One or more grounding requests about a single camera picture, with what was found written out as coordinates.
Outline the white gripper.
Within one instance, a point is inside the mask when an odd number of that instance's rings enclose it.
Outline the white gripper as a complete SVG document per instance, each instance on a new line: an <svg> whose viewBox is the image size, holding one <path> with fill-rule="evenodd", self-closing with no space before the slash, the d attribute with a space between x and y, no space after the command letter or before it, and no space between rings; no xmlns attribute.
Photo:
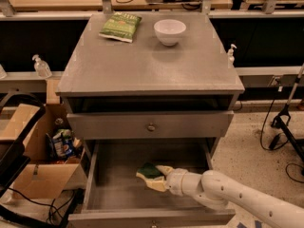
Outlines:
<svg viewBox="0 0 304 228"><path fill-rule="evenodd" d="M156 168L166 176L165 180L147 179L146 186L158 192L165 192L167 189L173 195L182 196L182 180L188 171L181 168L174 169L167 165L157 165Z"/></svg>

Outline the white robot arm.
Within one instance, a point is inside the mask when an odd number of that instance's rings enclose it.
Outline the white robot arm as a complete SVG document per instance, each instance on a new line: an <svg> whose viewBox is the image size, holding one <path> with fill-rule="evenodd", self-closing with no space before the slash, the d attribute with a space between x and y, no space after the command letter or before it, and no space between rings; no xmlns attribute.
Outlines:
<svg viewBox="0 0 304 228"><path fill-rule="evenodd" d="M273 228L304 228L303 208L245 186L218 171L197 174L148 163L136 176L151 189L186 195L214 210L224 209L231 201Z"/></svg>

